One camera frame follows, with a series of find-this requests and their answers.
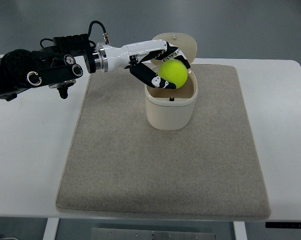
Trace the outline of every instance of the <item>white plastic container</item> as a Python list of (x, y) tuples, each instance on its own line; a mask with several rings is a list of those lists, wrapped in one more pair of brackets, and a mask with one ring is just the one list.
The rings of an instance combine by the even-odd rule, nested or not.
[[(184, 53), (191, 64), (197, 53), (196, 41), (183, 33), (162, 33), (153, 40), (162, 39)], [(153, 69), (158, 72), (163, 64), (160, 60), (151, 60), (156, 66)], [(159, 130), (179, 130), (185, 127), (193, 114), (198, 95), (197, 79), (189, 69), (186, 83), (178, 89), (152, 88), (145, 85), (146, 116), (149, 123)]]

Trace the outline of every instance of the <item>metal connector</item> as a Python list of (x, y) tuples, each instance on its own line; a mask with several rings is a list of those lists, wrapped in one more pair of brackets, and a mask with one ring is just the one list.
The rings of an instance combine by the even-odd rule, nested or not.
[(103, 33), (102, 34), (104, 36), (104, 41), (105, 41), (105, 44), (110, 44), (110, 40), (109, 40), (109, 34), (108, 33)]

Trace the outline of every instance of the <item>black cable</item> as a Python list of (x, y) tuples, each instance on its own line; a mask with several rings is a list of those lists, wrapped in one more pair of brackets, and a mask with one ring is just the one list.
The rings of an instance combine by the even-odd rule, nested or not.
[(89, 28), (88, 28), (88, 33), (87, 33), (88, 37), (90, 37), (90, 35), (92, 33), (92, 27), (93, 27), (94, 24), (99, 24), (101, 26), (101, 28), (102, 28), (103, 33), (104, 34), (106, 33), (106, 29), (105, 29), (104, 25), (100, 21), (92, 21), (90, 23), (90, 25), (89, 25)]
[(89, 42), (90, 42), (91, 44), (93, 44), (92, 48), (96, 48), (96, 43), (95, 43), (94, 41), (89, 40)]
[(53, 39), (50, 39), (50, 38), (43, 38), (42, 40), (40, 40), (39, 44), (40, 44), (40, 46), (41, 46), (42, 48), (44, 48), (43, 45), (42, 45), (42, 43), (43, 43), (44, 41), (51, 41), (51, 42), (53, 42)]

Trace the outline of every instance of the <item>metal bracket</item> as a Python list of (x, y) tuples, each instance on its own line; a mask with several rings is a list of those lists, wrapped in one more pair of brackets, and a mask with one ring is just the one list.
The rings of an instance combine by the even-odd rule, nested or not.
[(93, 228), (91, 240), (215, 240), (214, 233)]

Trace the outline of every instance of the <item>white robotic hand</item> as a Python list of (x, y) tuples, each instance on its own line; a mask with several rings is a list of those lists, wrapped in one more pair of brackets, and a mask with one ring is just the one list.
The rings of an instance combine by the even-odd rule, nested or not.
[(102, 69), (104, 72), (112, 72), (116, 68), (129, 69), (132, 75), (152, 88), (176, 89), (176, 85), (159, 77), (142, 62), (151, 59), (176, 59), (187, 69), (191, 67), (183, 52), (164, 40), (142, 41), (120, 48), (99, 43), (93, 55), (96, 69)]

